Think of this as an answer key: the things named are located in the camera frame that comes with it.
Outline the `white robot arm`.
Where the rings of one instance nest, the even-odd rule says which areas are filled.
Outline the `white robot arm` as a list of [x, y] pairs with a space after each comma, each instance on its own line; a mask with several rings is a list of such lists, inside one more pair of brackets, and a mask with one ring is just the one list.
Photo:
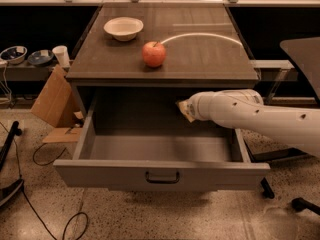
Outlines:
[[189, 122], [245, 129], [320, 157], [320, 110], [269, 106], [252, 89], [198, 92], [177, 106]]

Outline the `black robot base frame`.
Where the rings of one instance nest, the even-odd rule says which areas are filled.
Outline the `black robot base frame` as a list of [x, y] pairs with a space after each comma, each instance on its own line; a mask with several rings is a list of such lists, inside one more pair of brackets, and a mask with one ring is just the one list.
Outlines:
[[[250, 148], [247, 148], [247, 151], [248, 151], [250, 160], [253, 163], [271, 162], [271, 161], [278, 161], [278, 160], [290, 160], [290, 159], [297, 159], [297, 158], [303, 158], [308, 156], [307, 153], [295, 148], [287, 148], [287, 149], [269, 151], [269, 152], [258, 153], [258, 154], [253, 154]], [[264, 197], [268, 199], [275, 198], [275, 193], [272, 190], [266, 178], [263, 178], [261, 180], [260, 185], [263, 188], [262, 195]], [[308, 200], [302, 197], [294, 198], [290, 202], [290, 206], [295, 212], [302, 212], [304, 210], [309, 210], [317, 215], [320, 215], [320, 207], [312, 202], [309, 202]]]

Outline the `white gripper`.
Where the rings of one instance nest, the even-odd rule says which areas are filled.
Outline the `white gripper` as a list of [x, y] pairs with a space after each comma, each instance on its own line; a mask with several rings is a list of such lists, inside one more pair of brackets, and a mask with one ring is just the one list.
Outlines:
[[215, 96], [215, 92], [199, 92], [192, 95], [187, 101], [177, 101], [176, 105], [190, 123], [192, 123], [194, 119], [213, 121], [216, 116], [213, 108]]

